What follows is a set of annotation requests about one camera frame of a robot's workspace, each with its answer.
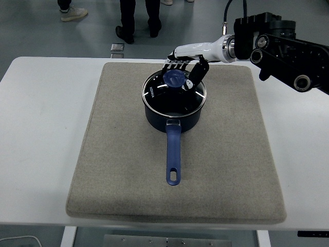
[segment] beige mat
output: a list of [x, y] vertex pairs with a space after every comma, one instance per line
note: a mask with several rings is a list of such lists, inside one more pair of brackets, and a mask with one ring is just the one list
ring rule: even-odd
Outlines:
[[107, 63], [67, 199], [72, 217], [140, 222], [278, 223], [281, 188], [251, 71], [213, 65], [197, 125], [181, 137], [181, 182], [166, 182], [166, 134], [141, 86], [161, 64]]

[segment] black pants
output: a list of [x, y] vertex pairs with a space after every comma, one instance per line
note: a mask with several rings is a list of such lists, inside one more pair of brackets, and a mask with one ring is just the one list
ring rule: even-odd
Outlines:
[[61, 10], [67, 10], [70, 7], [71, 0], [57, 0]]
[[[150, 29], [156, 29], [160, 25], [160, 0], [145, 0], [146, 10], [149, 15], [148, 24]], [[127, 35], [135, 32], [135, 6], [136, 0], [120, 0], [121, 23], [123, 31]]]

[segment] metal plate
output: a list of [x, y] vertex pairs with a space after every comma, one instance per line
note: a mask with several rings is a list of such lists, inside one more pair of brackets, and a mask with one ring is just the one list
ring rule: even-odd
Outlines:
[[123, 51], [124, 44], [112, 44], [111, 45], [111, 51]]
[[103, 247], [167, 247], [167, 238], [148, 236], [108, 235]]
[[231, 247], [229, 240], [168, 238], [167, 247]]
[[108, 235], [103, 247], [231, 247], [229, 240]]
[[123, 58], [123, 53], [112, 53], [111, 58]]

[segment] robotic arm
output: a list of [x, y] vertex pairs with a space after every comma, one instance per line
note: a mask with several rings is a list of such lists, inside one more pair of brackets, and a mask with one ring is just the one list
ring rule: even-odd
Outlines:
[[189, 85], [183, 86], [188, 90], [206, 75], [208, 62], [250, 59], [261, 69], [262, 81], [274, 76], [298, 92], [316, 87], [329, 94], [329, 47], [297, 40], [295, 26], [296, 22], [282, 21], [281, 16], [268, 12], [236, 19], [235, 35], [224, 32], [213, 43], [177, 47], [168, 56], [162, 72], [185, 70], [190, 61], [200, 60], [191, 71]]

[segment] blue handle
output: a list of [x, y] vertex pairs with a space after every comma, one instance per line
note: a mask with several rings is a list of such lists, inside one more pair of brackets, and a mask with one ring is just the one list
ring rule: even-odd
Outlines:
[[177, 185], [180, 182], [180, 134], [181, 126], [166, 125], [167, 133], [167, 183]]

